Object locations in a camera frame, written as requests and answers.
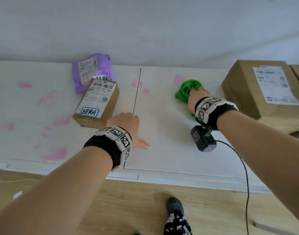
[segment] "black tracking device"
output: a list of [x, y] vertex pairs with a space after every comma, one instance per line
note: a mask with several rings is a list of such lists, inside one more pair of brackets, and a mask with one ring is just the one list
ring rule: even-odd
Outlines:
[[210, 152], [214, 150], [217, 146], [216, 141], [211, 135], [212, 130], [206, 124], [194, 126], [191, 129], [191, 136], [198, 150], [202, 152]]

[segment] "white wall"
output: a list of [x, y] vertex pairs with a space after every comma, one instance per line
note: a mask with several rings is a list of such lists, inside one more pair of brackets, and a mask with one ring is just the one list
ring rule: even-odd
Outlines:
[[0, 59], [229, 68], [299, 63], [299, 0], [0, 0]]

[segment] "white cord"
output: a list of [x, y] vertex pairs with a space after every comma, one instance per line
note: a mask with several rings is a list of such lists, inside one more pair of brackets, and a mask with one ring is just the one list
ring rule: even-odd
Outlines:
[[[28, 179], [36, 179], [36, 178], [30, 177], [30, 178], [26, 178], [23, 180], [28, 180]], [[0, 182], [17, 182], [17, 181], [23, 181], [23, 180], [0, 180]]]

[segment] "black floral pants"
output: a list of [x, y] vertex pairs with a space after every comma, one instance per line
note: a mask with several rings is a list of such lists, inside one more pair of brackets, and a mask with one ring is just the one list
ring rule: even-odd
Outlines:
[[166, 222], [163, 235], [193, 235], [191, 227], [184, 218], [183, 213], [179, 210], [174, 210]]

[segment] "black shoe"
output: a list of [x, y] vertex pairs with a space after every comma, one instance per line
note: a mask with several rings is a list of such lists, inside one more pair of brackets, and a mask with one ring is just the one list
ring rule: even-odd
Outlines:
[[166, 209], [168, 216], [170, 216], [173, 210], [179, 210], [184, 215], [183, 205], [181, 201], [175, 197], [170, 197], [169, 199], [167, 199]]

